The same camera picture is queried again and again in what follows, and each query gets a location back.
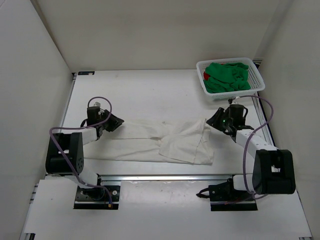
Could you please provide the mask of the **white t shirt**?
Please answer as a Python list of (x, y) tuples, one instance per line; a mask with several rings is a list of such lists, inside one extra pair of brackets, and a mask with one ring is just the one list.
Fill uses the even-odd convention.
[(183, 122), (131, 120), (83, 150), (87, 159), (211, 165), (214, 149), (210, 133), (204, 118)]

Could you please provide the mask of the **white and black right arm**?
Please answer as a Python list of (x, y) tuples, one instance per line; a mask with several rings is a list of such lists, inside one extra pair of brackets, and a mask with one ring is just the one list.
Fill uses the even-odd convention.
[(220, 107), (206, 123), (243, 147), (244, 188), (258, 195), (291, 195), (296, 190), (293, 155), (268, 144), (246, 124), (249, 110), (241, 104)]

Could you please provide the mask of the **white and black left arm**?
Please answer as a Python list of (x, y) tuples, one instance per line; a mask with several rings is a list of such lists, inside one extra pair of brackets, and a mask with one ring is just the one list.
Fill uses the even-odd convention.
[(89, 106), (80, 127), (53, 127), (49, 130), (45, 169), (78, 183), (93, 200), (112, 203), (110, 191), (101, 185), (99, 174), (85, 167), (84, 145), (99, 140), (104, 132), (113, 132), (125, 121), (107, 109)]

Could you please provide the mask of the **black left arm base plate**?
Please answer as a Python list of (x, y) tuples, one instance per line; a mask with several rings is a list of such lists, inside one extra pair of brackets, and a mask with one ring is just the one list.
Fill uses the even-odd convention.
[(73, 208), (76, 210), (118, 210), (121, 182), (119, 180), (105, 180), (104, 177), (98, 177), (98, 184), (108, 189), (111, 195), (112, 204), (106, 190), (103, 188), (84, 188), (77, 187)]

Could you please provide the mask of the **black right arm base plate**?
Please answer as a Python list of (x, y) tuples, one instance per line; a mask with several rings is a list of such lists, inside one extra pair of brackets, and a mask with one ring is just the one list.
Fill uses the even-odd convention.
[(257, 203), (252, 194), (253, 184), (248, 174), (233, 175), (199, 175), (198, 180), (208, 181), (208, 186), (201, 189), (196, 196), (209, 200), (212, 212), (250, 212), (257, 211)]

